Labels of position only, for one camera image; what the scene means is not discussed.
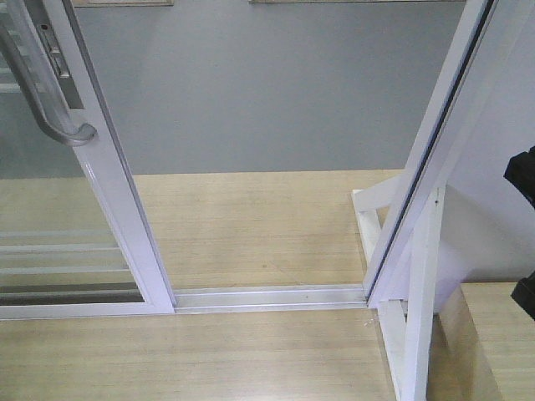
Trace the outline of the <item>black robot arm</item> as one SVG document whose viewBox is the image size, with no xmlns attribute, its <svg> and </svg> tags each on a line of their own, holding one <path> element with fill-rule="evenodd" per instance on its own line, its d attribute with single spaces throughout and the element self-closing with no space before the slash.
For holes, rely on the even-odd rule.
<svg viewBox="0 0 535 401">
<path fill-rule="evenodd" d="M 505 170 L 504 176 L 534 207 L 534 147 L 513 156 Z M 511 298 L 534 319 L 534 272 L 519 280 L 514 287 Z"/>
</svg>

